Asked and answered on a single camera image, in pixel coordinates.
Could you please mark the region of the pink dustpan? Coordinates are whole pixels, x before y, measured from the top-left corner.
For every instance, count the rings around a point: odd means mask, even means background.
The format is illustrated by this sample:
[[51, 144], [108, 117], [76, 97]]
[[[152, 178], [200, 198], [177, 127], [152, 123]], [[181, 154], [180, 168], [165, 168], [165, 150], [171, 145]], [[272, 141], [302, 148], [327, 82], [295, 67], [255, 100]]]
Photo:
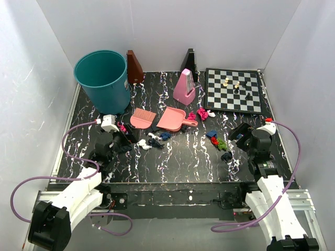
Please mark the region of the pink dustpan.
[[184, 110], [166, 107], [157, 127], [176, 132], [181, 129], [182, 125], [196, 127], [198, 126], [198, 122], [186, 119], [186, 112]]

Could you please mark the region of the pink hand brush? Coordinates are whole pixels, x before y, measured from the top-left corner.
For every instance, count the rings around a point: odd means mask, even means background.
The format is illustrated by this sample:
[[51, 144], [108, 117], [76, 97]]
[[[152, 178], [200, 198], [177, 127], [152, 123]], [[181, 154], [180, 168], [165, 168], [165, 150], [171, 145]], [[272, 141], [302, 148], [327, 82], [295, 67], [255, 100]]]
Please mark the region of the pink hand brush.
[[136, 108], [130, 118], [130, 123], [136, 129], [147, 129], [151, 127], [156, 117], [156, 113]]

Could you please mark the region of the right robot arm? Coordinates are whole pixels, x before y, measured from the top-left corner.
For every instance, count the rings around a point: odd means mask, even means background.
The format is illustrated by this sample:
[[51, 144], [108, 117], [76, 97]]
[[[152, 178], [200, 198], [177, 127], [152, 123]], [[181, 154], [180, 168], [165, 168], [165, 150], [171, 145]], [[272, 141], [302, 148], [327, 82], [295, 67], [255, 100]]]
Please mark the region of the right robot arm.
[[237, 203], [250, 208], [261, 227], [267, 250], [319, 250], [318, 241], [309, 237], [299, 223], [270, 148], [276, 126], [271, 119], [259, 128], [243, 122], [229, 133], [228, 139], [246, 152], [248, 168], [255, 184], [241, 184]]

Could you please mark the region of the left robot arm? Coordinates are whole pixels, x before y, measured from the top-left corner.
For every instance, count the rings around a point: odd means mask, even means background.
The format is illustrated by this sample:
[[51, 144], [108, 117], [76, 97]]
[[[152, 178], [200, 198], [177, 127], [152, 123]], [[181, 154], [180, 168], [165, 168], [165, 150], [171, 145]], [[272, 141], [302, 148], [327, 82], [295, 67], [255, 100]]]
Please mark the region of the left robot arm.
[[131, 150], [138, 137], [129, 125], [126, 131], [115, 131], [111, 141], [96, 143], [79, 180], [70, 183], [49, 202], [40, 201], [34, 209], [28, 242], [47, 250], [64, 250], [75, 227], [95, 208], [126, 209], [128, 196], [112, 192], [102, 182], [111, 172], [112, 160]]

